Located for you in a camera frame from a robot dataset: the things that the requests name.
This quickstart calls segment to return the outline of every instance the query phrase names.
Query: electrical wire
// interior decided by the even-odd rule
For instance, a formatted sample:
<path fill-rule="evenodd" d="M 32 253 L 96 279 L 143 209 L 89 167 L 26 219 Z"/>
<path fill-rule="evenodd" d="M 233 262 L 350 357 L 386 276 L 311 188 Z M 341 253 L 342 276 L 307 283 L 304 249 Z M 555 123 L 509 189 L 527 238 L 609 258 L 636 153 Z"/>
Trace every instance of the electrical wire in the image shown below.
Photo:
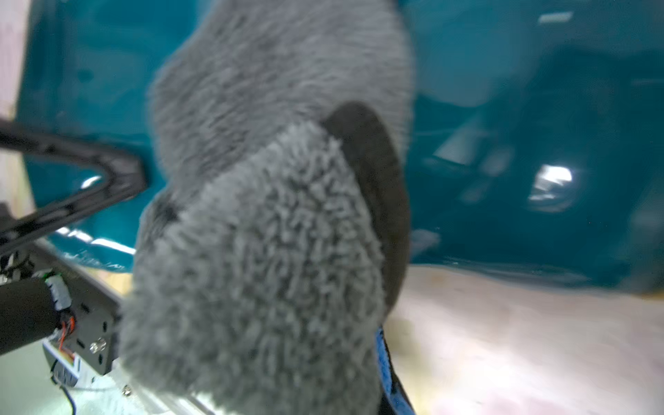
<path fill-rule="evenodd" d="M 75 327 L 75 320 L 74 317 L 69 317 L 69 325 L 65 324 L 64 321 L 62 323 L 62 334 L 60 335 L 60 345 L 58 346 L 58 350 L 67 354 L 71 359 L 74 358 L 74 353 L 71 351 L 65 349 L 62 345 L 64 344 L 64 340 L 74 332 L 74 327 Z"/>
<path fill-rule="evenodd" d="M 55 370 L 55 365 L 57 364 L 58 364 L 58 359 L 55 359 L 55 362 L 53 362 L 53 364 L 50 367 L 50 381 L 53 382 L 54 385 L 58 386 L 62 390 L 65 397 L 69 401 L 69 405 L 72 406 L 72 415 L 76 415 L 76 403 L 74 402 L 74 399 L 72 399 L 72 396 L 69 394 L 69 391 L 64 387 L 64 385 L 55 379 L 53 371 Z"/>

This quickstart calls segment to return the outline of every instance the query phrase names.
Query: plush gray fabric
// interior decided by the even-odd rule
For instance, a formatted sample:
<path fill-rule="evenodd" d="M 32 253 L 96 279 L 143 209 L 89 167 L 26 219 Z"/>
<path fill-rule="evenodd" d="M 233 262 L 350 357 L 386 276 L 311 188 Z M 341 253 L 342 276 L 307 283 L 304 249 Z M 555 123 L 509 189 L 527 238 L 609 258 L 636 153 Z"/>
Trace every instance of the plush gray fabric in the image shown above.
<path fill-rule="evenodd" d="M 380 246 L 340 144 L 289 128 L 137 252 L 122 357 L 244 415 L 375 414 Z"/>
<path fill-rule="evenodd" d="M 182 205 L 207 181 L 348 101 L 368 104 L 403 156 L 413 73 L 393 0 L 222 0 L 151 91 L 157 148 Z"/>
<path fill-rule="evenodd" d="M 141 217 L 120 336 L 147 386 L 241 415 L 376 413 L 381 246 L 318 122 L 367 103 L 403 161 L 412 67 L 393 3 L 221 0 L 157 75 L 169 184 Z"/>

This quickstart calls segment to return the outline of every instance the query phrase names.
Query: metal screw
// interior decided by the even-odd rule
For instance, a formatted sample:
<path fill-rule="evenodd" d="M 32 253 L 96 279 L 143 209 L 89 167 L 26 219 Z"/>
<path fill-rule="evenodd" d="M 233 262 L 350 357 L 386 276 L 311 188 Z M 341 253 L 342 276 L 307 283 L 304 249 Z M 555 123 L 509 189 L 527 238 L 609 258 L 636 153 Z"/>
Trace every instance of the metal screw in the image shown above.
<path fill-rule="evenodd" d="M 93 341 L 90 344 L 90 352 L 91 353 L 99 353 L 100 351 L 103 351 L 106 348 L 106 340 L 102 339 L 101 337 L 97 341 Z"/>

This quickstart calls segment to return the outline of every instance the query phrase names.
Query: orange wire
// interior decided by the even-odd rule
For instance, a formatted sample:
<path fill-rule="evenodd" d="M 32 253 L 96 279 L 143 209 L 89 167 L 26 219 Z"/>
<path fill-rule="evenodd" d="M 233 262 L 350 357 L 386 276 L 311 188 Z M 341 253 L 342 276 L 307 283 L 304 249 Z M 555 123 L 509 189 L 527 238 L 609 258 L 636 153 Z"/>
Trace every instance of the orange wire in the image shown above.
<path fill-rule="evenodd" d="M 67 334 L 71 334 L 72 331 L 74 331 L 74 318 L 70 317 L 69 318 L 69 323 L 70 323 L 70 329 L 69 332 L 67 333 L 67 327 L 65 326 L 64 322 L 62 322 L 62 335 L 60 336 L 60 346 L 58 347 L 58 350 L 65 353 L 67 356 L 69 356 L 71 359 L 74 358 L 74 354 L 71 353 L 68 350 L 64 350 L 62 348 L 62 344 L 64 343 L 64 338 L 67 336 Z"/>

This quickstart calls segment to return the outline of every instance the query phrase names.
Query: gray microfiber wash mitt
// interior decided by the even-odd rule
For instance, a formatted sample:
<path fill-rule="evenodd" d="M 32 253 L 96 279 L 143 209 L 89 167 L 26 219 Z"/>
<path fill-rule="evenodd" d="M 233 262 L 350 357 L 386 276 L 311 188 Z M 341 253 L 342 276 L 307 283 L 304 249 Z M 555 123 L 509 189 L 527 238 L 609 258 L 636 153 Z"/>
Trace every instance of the gray microfiber wash mitt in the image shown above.
<path fill-rule="evenodd" d="M 121 356 L 241 415 L 376 414 L 375 333 L 408 261 L 408 41 L 390 0 L 221 0 L 151 113 Z"/>

